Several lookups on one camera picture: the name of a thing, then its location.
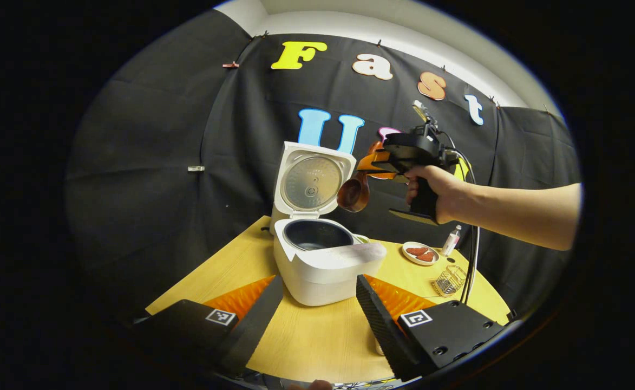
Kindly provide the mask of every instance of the yellow table surface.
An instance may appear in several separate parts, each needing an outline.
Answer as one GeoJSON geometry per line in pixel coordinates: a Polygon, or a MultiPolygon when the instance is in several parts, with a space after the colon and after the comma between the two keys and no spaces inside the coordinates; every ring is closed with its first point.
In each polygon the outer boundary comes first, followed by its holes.
{"type": "MultiPolygon", "coordinates": [[[[278,275],[273,260],[270,217],[262,217],[216,252],[182,281],[146,309],[156,314],[180,299],[203,303],[263,277],[278,275]]],[[[440,297],[430,281],[437,279],[449,263],[445,258],[431,266],[414,264],[402,254],[402,244],[378,241],[387,257],[375,277],[423,296],[434,303],[459,299],[440,297]]],[[[454,264],[466,270],[468,261],[457,250],[454,264]]],[[[505,301],[476,272],[469,306],[500,325],[508,322],[505,301]]],[[[365,382],[393,376],[384,356],[377,354],[375,337],[355,297],[310,307],[298,303],[286,286],[281,303],[257,345],[247,367],[268,375],[312,382],[365,382]]]]}

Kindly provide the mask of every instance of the person's hand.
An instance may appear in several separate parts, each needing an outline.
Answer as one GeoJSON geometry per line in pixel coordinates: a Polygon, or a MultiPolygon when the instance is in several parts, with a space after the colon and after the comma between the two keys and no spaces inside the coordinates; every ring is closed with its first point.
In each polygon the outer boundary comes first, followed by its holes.
{"type": "Polygon", "coordinates": [[[448,171],[432,165],[414,166],[404,176],[409,178],[409,189],[406,194],[406,202],[409,205],[418,195],[418,178],[427,180],[431,190],[438,194],[435,219],[439,224],[446,224],[455,219],[455,206],[470,186],[469,183],[459,180],[448,171]]]}
{"type": "Polygon", "coordinates": [[[329,383],[326,380],[316,379],[313,383],[310,383],[307,388],[293,383],[289,385],[286,390],[332,390],[332,383],[329,383]]]}

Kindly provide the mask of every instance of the white rice cooker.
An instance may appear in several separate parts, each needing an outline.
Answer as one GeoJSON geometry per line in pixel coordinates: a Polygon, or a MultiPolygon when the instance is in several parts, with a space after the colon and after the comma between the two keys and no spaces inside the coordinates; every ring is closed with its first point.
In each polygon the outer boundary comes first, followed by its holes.
{"type": "Polygon", "coordinates": [[[379,242],[364,243],[334,220],[319,219],[337,207],[337,192],[355,165],[349,153],[284,143],[270,233],[286,287],[307,306],[355,296],[356,277],[376,274],[387,254],[379,242]]]}

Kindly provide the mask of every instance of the metal mesh basket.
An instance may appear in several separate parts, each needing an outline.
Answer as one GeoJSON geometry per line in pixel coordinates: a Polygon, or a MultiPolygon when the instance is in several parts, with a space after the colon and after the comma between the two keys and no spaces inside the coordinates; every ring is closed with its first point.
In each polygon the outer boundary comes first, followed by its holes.
{"type": "Polygon", "coordinates": [[[432,284],[440,296],[451,296],[461,289],[465,278],[466,272],[463,269],[456,265],[448,265],[432,284]]]}

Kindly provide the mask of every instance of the brown ladle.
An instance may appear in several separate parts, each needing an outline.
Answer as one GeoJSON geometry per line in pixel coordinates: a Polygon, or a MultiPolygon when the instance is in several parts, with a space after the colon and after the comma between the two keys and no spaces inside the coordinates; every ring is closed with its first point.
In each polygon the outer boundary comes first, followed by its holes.
{"type": "MultiPolygon", "coordinates": [[[[375,141],[368,150],[368,155],[382,148],[382,141],[375,141]]],[[[345,181],[337,193],[339,207],[350,211],[359,212],[365,208],[370,200],[370,187],[368,186],[368,173],[359,171],[354,178],[345,181]]]]}

